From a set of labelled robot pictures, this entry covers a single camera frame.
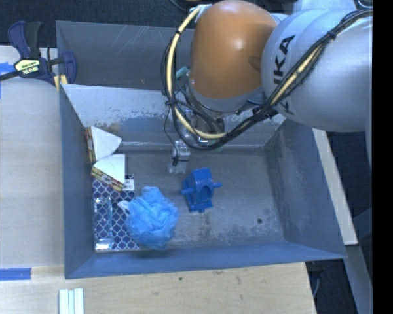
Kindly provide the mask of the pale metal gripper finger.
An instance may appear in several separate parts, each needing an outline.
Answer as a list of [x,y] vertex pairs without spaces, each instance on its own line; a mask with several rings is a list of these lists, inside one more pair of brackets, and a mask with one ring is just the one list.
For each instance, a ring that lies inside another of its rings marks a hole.
[[191,151],[183,141],[174,141],[171,158],[175,161],[188,161]]
[[180,174],[180,173],[186,173],[187,171],[187,161],[183,160],[172,160],[171,162],[168,162],[168,172],[172,174]]

